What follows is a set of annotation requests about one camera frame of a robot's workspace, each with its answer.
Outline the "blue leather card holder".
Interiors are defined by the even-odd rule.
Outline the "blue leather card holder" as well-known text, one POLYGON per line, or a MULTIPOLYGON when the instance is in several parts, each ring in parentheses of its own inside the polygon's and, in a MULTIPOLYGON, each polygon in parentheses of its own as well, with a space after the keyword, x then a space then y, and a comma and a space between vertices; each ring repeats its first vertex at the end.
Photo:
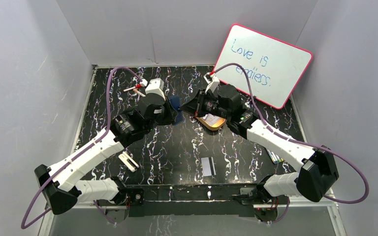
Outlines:
POLYGON ((174 120, 172 122, 172 125, 175 126, 175 125, 178 125, 179 123, 181 123, 184 120, 182 111, 180 109, 180 106, 181 106, 180 98, 177 95, 173 95, 173 96, 169 97, 168 99, 169 99, 169 102, 170 102, 170 106, 174 110, 174 113, 175 113, 174 114, 174 120))

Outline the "silver credit card stack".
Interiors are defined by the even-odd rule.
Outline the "silver credit card stack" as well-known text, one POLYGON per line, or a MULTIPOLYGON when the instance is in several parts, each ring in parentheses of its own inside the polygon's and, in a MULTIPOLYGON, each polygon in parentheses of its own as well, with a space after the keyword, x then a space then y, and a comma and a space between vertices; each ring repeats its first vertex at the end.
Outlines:
POLYGON ((203 116, 202 119, 204 120, 204 122, 207 125, 214 126, 216 123, 219 123, 221 118, 218 117, 218 116, 214 116, 212 114, 207 114, 207 115, 203 116))

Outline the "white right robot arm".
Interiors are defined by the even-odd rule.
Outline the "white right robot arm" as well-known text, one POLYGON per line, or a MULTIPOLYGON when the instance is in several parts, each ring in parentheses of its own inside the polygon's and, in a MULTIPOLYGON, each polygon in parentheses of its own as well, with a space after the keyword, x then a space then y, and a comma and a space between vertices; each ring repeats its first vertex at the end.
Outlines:
POLYGON ((211 114, 226 119, 234 134, 265 147, 294 168, 293 173, 266 176, 256 186, 252 193, 265 204, 281 195, 303 196, 317 203, 339 178, 333 155, 300 145, 292 138, 283 139, 282 132, 264 125, 259 115, 244 104, 234 86, 221 86, 216 95, 199 90, 180 110, 195 117, 211 114))

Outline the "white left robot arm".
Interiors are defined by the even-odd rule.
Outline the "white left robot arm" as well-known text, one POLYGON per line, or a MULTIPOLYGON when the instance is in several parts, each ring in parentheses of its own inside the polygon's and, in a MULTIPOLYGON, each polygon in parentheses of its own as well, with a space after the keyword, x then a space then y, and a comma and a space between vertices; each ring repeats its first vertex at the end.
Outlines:
POLYGON ((125 152, 156 126, 179 122, 181 103, 177 96, 162 97, 150 93, 140 98, 136 107, 127 109, 110 121, 92 140, 62 161, 47 167, 38 166, 34 173, 51 211, 67 212, 77 203, 107 200, 116 205, 133 201, 135 190, 127 190, 118 177, 83 180, 83 176, 105 159, 120 153, 125 164, 136 162, 125 152))

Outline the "white magnetic stripe card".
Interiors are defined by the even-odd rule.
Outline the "white magnetic stripe card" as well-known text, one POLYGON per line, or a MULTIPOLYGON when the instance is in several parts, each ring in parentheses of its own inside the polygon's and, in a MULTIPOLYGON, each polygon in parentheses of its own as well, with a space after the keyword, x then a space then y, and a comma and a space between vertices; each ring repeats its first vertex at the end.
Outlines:
POLYGON ((216 175, 216 168, 213 157, 201 158, 201 167, 204 177, 211 177, 216 175))

